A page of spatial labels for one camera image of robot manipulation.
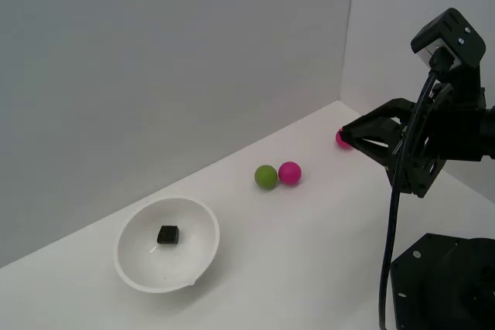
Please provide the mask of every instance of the white bowl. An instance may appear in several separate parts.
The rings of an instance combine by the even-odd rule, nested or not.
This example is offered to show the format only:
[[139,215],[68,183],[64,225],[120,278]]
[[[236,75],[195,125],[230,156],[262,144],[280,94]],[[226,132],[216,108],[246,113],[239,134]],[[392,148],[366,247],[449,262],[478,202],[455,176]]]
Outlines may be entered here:
[[[162,226],[179,227],[179,243],[156,242]],[[202,202],[174,196],[140,209],[115,244],[114,263],[126,284],[146,293],[166,293],[193,285],[210,266],[220,229]]]

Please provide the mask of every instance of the white table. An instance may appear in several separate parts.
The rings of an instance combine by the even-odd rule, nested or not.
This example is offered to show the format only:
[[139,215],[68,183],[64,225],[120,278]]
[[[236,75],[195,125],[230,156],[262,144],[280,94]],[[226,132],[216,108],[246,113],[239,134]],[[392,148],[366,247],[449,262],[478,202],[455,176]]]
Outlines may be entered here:
[[[379,165],[334,145],[337,129],[356,116],[335,102],[3,267],[0,328],[377,328],[390,186]],[[255,186],[259,165],[288,160],[302,166],[298,187]],[[195,286],[143,294],[115,273],[112,247],[137,208],[174,194],[202,199],[217,214],[220,249]],[[396,255],[426,232],[495,238],[494,222],[493,203],[441,174],[423,200],[403,196]]]

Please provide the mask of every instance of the bowl rim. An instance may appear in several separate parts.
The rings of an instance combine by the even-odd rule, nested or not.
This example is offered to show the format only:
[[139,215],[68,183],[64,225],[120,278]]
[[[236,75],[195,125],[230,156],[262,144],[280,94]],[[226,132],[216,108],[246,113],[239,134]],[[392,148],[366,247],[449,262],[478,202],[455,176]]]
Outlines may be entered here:
[[[178,284],[178,285],[175,285],[175,286],[170,286],[170,287],[149,287],[149,286],[144,286],[144,285],[137,284],[136,282],[134,282],[133,280],[131,280],[131,278],[129,278],[127,274],[125,274],[125,272],[122,269],[122,266],[120,264],[120,261],[118,259],[118,246],[119,246],[119,243],[121,241],[122,234],[123,234],[123,232],[125,230],[125,227],[127,227],[127,225],[142,210],[144,210],[144,209],[146,209],[146,208],[148,208],[148,207],[156,204],[157,202],[160,202],[160,201],[163,201],[163,200],[170,200],[170,199],[185,199],[185,200],[189,200],[189,201],[195,202],[196,204],[202,206],[208,212],[208,214],[210,215],[210,218],[211,218],[211,220],[213,222],[213,227],[215,229],[215,241],[214,241],[214,244],[213,244],[213,249],[210,252],[210,256],[209,256],[209,259],[207,260],[207,262],[204,264],[203,267],[201,267],[198,270],[199,273],[198,273],[197,277],[191,278],[188,281],[184,281],[181,284]],[[130,287],[133,287],[134,289],[136,289],[138,291],[143,291],[145,293],[155,293],[155,294],[169,293],[170,291],[176,291],[176,290],[182,289],[183,287],[187,287],[187,286],[193,285],[196,282],[196,280],[201,277],[201,275],[204,273],[204,271],[207,270],[207,268],[211,265],[211,262],[213,261],[213,259],[215,258],[215,255],[217,254],[219,243],[220,243],[220,227],[218,225],[217,217],[215,216],[215,214],[213,213],[213,211],[204,202],[199,201],[198,199],[194,199],[194,198],[189,197],[189,196],[181,196],[181,195],[163,196],[163,197],[160,197],[159,199],[153,200],[152,202],[146,203],[146,205],[144,205],[144,206],[140,207],[139,209],[137,209],[134,213],[132,213],[131,217],[128,218],[128,220],[124,223],[124,226],[120,229],[120,232],[119,232],[119,234],[117,236],[117,240],[115,241],[115,244],[114,244],[114,265],[115,265],[115,269],[118,272],[118,275]]]

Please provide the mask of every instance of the ball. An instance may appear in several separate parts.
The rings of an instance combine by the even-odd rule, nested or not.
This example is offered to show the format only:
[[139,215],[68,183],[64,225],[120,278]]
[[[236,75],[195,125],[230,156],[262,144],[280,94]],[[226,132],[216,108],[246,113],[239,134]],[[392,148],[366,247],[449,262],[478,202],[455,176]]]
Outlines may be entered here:
[[254,181],[263,189],[273,189],[277,180],[277,171],[271,165],[262,165],[254,173]]
[[335,142],[337,142],[340,148],[343,148],[344,150],[350,150],[353,146],[342,140],[342,138],[340,137],[341,131],[342,129],[339,129],[339,131],[335,134]]
[[278,177],[286,185],[295,185],[301,179],[302,170],[294,162],[284,162],[278,170]]

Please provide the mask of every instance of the black cable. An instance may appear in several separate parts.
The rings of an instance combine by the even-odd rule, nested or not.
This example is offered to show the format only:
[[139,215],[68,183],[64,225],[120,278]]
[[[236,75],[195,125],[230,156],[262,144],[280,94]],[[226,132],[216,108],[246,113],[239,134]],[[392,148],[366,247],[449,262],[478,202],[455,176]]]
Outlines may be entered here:
[[395,230],[397,228],[399,199],[401,197],[401,185],[404,179],[405,163],[411,153],[411,145],[413,143],[414,134],[420,122],[419,118],[423,115],[425,102],[440,73],[449,71],[452,63],[453,57],[446,51],[446,49],[437,49],[435,53],[433,53],[433,56],[430,59],[430,67],[432,69],[430,70],[428,79],[419,94],[418,102],[412,111],[411,118],[409,119],[408,126],[402,140],[402,146],[399,150],[397,166],[394,173],[394,181],[392,182],[390,211],[388,214],[387,240],[385,243],[384,260],[381,266],[380,290],[378,294],[378,321],[381,330],[387,330],[385,327],[385,305],[387,301],[388,275],[390,273],[392,254],[394,252]]

